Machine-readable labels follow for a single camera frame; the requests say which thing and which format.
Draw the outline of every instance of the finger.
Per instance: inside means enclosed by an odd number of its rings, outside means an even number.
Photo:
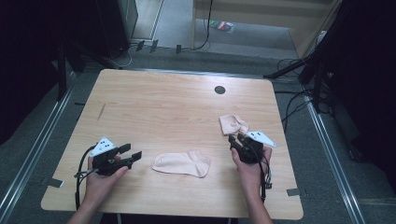
[[[233,156],[233,161],[236,163],[240,161],[238,151],[234,147],[231,148],[231,155]]]
[[[88,157],[88,169],[89,170],[92,169],[92,161],[93,161],[93,157]]]
[[[116,171],[111,177],[114,178],[115,180],[120,179],[123,175],[126,174],[128,171],[128,166],[122,166],[119,170]]]
[[[267,159],[266,162],[269,163],[271,160],[271,156],[272,156],[272,149],[270,147],[263,147],[262,151],[263,151],[263,155],[264,155],[265,159]]]

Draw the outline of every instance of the metal frame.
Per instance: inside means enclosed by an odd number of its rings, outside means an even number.
[[[50,136],[55,128],[56,124],[62,113],[64,112],[64,108],[67,105],[67,102],[70,98],[70,95],[73,91],[74,83],[75,83],[76,74],[73,72],[70,76],[71,86],[69,90],[66,92],[64,97],[58,101],[52,109],[52,112],[49,115],[44,127],[42,128],[40,134],[38,135],[35,143],[29,151],[29,154],[26,156],[26,159],[15,176],[12,183],[9,185],[7,192],[3,198],[3,201],[0,204],[0,223],[7,223],[9,216],[11,215],[12,210],[15,207],[18,199],[23,192],[24,187],[27,184],[30,176],[37,165],[38,160],[46,144],[48,143]]]

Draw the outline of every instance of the beige sock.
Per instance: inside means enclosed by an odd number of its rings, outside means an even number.
[[[248,131],[248,124],[237,115],[224,115],[219,117],[219,121],[224,135]]]
[[[152,169],[168,174],[206,176],[209,171],[210,159],[200,151],[188,151],[185,153],[165,153],[157,156]]]

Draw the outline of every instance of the forearm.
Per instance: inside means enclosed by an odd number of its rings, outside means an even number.
[[[87,224],[92,222],[92,218],[97,211],[95,204],[83,202],[77,212],[70,218],[67,224]]]
[[[262,203],[262,198],[260,193],[257,191],[246,191],[245,192],[245,200],[247,202],[247,211],[250,217],[250,221],[253,224],[270,224],[273,223],[270,215],[268,214],[267,209]]]

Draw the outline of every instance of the tripod leg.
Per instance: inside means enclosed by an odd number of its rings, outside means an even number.
[[[86,54],[87,56],[89,56],[92,59],[96,60],[97,62],[99,62],[99,64],[103,65],[104,67],[114,69],[113,64],[108,63],[107,61],[105,61],[104,59],[102,59],[101,57],[99,57],[98,55],[96,55],[95,53],[90,51],[89,49],[87,49],[87,48],[85,48],[85,47],[83,47],[80,44],[75,43],[75,42],[72,42],[72,45],[78,51],[80,51],[81,53]]]
[[[291,72],[291,71],[293,71],[293,70],[295,70],[295,69],[297,69],[297,68],[299,68],[299,67],[301,67],[303,65],[311,64],[311,61],[313,59],[315,59],[315,55],[316,55],[316,53],[313,52],[312,54],[310,54],[310,55],[306,56],[305,58],[299,60],[297,63],[292,63],[291,65],[283,68],[282,70],[279,70],[279,71],[277,71],[277,72],[275,72],[275,73],[273,73],[271,75],[268,75],[268,76],[264,75],[262,77],[263,78],[278,78],[278,77],[282,77],[282,76],[286,75],[287,73],[289,73],[289,72]]]
[[[66,93],[67,84],[66,84],[66,66],[65,66],[66,58],[64,57],[64,44],[61,44],[58,51],[58,98],[57,101],[60,101],[64,94]]]
[[[320,113],[320,109],[319,109],[320,88],[321,88],[323,76],[325,76],[325,75],[326,75],[325,65],[323,62],[320,62],[320,65],[318,66],[317,73],[316,73],[314,95],[313,95],[313,102],[312,102],[317,113]]]

